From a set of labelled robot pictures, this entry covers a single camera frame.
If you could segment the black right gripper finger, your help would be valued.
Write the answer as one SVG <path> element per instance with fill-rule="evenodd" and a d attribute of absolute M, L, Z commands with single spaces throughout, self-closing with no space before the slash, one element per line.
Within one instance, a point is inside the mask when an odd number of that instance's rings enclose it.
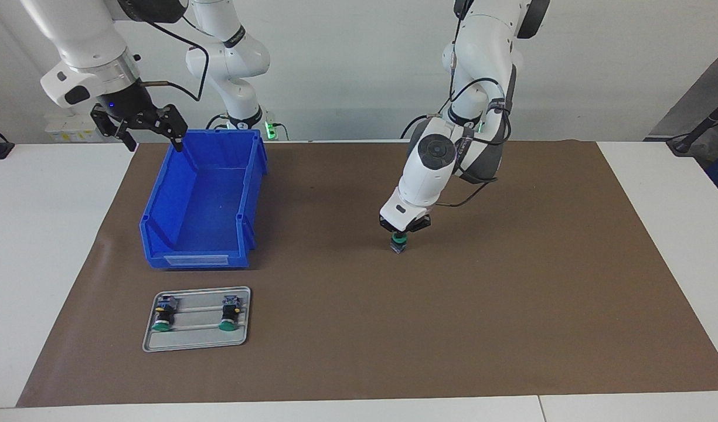
<path fill-rule="evenodd" d="M 144 110 L 141 129 L 166 137 L 176 152 L 182 152 L 182 141 L 188 131 L 188 124 L 179 110 L 173 104 L 168 104 L 164 108 Z"/>
<path fill-rule="evenodd" d="M 98 131 L 104 137 L 118 139 L 122 141 L 130 152 L 135 152 L 137 142 L 134 137 L 128 133 L 128 123 L 125 120 L 121 120 L 120 123 L 116 124 L 101 105 L 93 106 L 93 109 L 91 109 L 91 118 L 96 128 L 98 128 Z"/>

